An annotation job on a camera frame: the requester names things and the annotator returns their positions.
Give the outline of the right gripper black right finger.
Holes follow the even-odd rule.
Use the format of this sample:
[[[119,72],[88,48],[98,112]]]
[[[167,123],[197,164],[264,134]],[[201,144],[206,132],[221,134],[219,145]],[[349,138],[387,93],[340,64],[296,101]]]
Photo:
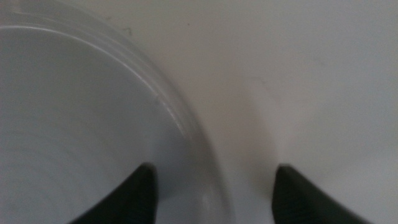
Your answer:
[[[366,224],[287,164],[275,174],[272,215],[278,224]]]

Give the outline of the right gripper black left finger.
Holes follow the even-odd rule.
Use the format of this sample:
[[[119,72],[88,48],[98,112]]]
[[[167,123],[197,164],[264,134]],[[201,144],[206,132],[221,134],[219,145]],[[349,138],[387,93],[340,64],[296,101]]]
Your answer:
[[[72,223],[154,224],[157,204],[156,168],[150,163],[143,163],[109,195]]]

